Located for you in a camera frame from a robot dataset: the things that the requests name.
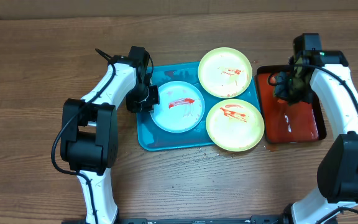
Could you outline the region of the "light blue plate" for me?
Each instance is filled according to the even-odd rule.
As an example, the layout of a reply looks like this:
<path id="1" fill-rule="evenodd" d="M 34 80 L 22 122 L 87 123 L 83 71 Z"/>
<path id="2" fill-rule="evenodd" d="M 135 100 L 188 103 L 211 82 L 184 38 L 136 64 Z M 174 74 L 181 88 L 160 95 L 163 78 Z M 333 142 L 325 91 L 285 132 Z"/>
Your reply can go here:
<path id="1" fill-rule="evenodd" d="M 204 97 L 194 85 L 172 81 L 158 88 L 160 103 L 151 113 L 153 122 L 169 133 L 184 133 L 195 128 L 204 111 Z"/>

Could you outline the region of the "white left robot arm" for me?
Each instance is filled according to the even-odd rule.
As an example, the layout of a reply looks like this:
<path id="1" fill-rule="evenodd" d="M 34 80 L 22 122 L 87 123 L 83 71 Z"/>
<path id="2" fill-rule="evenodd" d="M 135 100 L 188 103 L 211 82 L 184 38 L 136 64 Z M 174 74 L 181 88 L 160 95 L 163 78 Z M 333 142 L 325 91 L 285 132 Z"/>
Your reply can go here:
<path id="1" fill-rule="evenodd" d="M 101 81 L 81 99 L 63 105 L 62 128 L 51 150 L 54 168 L 78 178 L 86 205 L 83 223 L 116 223 L 111 168 L 118 151 L 117 109 L 152 112 L 159 103 L 158 88 L 151 84 L 153 61 L 145 48 L 133 46 L 127 56 L 110 56 Z"/>

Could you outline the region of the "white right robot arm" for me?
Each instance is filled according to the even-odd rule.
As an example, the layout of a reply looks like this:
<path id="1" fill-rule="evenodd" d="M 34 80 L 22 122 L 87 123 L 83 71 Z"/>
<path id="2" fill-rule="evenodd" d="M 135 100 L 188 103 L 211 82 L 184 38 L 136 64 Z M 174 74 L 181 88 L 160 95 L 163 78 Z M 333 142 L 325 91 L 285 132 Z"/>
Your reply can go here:
<path id="1" fill-rule="evenodd" d="M 335 141 L 321 161 L 317 186 L 291 205 L 291 223 L 336 223 L 338 213 L 358 214 L 358 92 L 349 63 L 339 50 L 323 50 L 319 34 L 293 40 L 288 72 L 278 72 L 274 97 L 294 105 L 317 96 Z"/>

